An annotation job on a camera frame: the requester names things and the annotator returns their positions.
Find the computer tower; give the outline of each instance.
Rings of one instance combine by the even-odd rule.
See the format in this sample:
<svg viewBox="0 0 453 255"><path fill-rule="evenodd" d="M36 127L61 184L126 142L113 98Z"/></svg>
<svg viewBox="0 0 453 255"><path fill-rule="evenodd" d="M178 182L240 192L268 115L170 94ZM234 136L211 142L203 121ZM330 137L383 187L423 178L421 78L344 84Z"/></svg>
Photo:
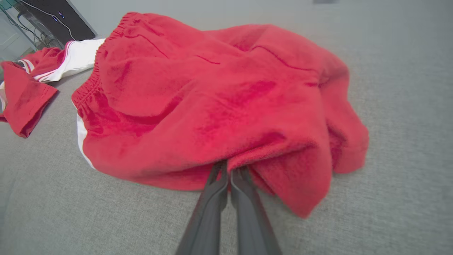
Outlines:
<svg viewBox="0 0 453 255"><path fill-rule="evenodd" d="M65 45L68 41L71 40L85 40L95 38L95 33L85 24L82 18L75 12L75 10L68 4L66 0L22 0L24 2L33 5L36 8L39 8L49 14L52 14L55 17L52 17L36 8L33 8L29 5L26 5L18 0L12 0L18 2L14 7L21 13L24 14L29 21L30 17L25 15L26 13L31 13L35 19L39 21L50 33L62 44ZM63 26L58 20L64 23L67 27L71 29L71 34L69 30Z"/></svg>

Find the white sleeve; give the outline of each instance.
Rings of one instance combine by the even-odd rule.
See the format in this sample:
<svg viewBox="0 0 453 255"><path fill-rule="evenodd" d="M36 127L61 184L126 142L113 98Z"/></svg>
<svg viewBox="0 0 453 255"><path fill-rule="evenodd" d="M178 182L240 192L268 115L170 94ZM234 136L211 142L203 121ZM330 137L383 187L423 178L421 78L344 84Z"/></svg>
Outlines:
<svg viewBox="0 0 453 255"><path fill-rule="evenodd" d="M71 42L60 67L48 74L40 75L38 80L40 82L59 81L63 77L93 68L96 51L104 41L105 39Z"/></svg>

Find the elastic waistband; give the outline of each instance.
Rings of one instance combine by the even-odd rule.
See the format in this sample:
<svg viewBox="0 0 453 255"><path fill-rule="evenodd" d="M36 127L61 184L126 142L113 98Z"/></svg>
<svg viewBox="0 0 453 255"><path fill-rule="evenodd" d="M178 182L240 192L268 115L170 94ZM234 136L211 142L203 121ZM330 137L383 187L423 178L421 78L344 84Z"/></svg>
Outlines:
<svg viewBox="0 0 453 255"><path fill-rule="evenodd" d="M135 18L139 15L142 14L138 12L129 12L124 15L120 21L120 24L113 30L110 36L106 38L105 42L96 51L94 68L90 78L88 78L88 80L72 94L72 102L77 109L79 109L81 103L83 103L98 87L101 86L99 77L99 62L104 60L103 57L105 51L110 48L113 40L123 36L124 29L128 27L129 24L132 24Z"/></svg>

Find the gray couch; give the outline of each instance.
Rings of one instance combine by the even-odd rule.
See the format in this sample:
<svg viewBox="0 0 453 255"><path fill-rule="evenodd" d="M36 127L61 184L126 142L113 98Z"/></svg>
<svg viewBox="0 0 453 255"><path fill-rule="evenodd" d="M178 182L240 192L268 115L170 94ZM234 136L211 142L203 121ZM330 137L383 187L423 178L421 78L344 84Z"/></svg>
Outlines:
<svg viewBox="0 0 453 255"><path fill-rule="evenodd" d="M370 131L366 166L335 175L309 219L261 193L284 254L453 250L453 4L377 2L313 6L304 12L307 23L291 21L297 11L285 16L288 25L277 22L348 64L349 98ZM199 193L139 185L89 167L77 146L71 94L90 72L54 84L60 93L29 138L0 123L2 255L176 250ZM221 254L236 254L231 204L221 235Z"/></svg>

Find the clothing pile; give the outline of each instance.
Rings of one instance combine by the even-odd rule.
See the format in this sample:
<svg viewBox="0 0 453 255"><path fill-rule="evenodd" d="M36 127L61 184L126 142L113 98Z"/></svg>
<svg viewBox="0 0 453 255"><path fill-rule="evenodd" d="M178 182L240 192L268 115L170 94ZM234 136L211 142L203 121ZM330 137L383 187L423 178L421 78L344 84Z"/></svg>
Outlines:
<svg viewBox="0 0 453 255"><path fill-rule="evenodd" d="M248 165L255 184L307 217L332 171L364 165L368 131L336 56L273 25L199 31L156 14L128 13L105 42L46 49L23 59L24 68L3 63L4 118L18 135L30 134L56 92L42 82L87 68L93 59L83 56L98 47L72 102L80 150L103 173L199 190L213 163L227 159L229 171ZM39 61L47 54L54 66Z"/></svg>

